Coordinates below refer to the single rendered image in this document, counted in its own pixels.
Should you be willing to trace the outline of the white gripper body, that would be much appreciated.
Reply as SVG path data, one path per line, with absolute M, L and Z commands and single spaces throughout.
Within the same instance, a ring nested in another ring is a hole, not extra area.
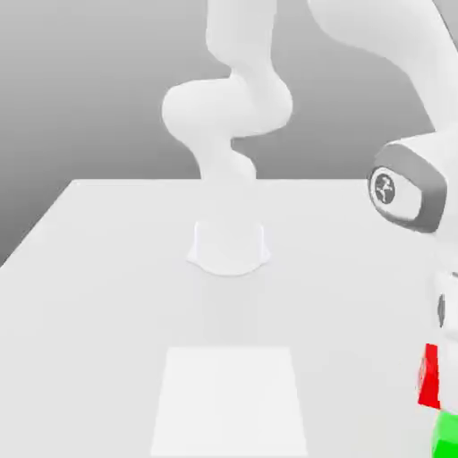
M 458 275 L 438 272 L 435 276 L 437 318 L 443 336 L 458 341 Z

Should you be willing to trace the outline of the small red cube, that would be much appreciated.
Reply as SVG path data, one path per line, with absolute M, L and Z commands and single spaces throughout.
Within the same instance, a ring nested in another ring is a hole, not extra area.
M 440 410 L 437 355 L 437 346 L 426 343 L 418 372 L 418 404 Z

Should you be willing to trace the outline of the small green cube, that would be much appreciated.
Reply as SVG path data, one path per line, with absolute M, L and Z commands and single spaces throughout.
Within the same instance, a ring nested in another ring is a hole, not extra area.
M 431 438 L 431 458 L 458 458 L 458 415 L 441 411 Z

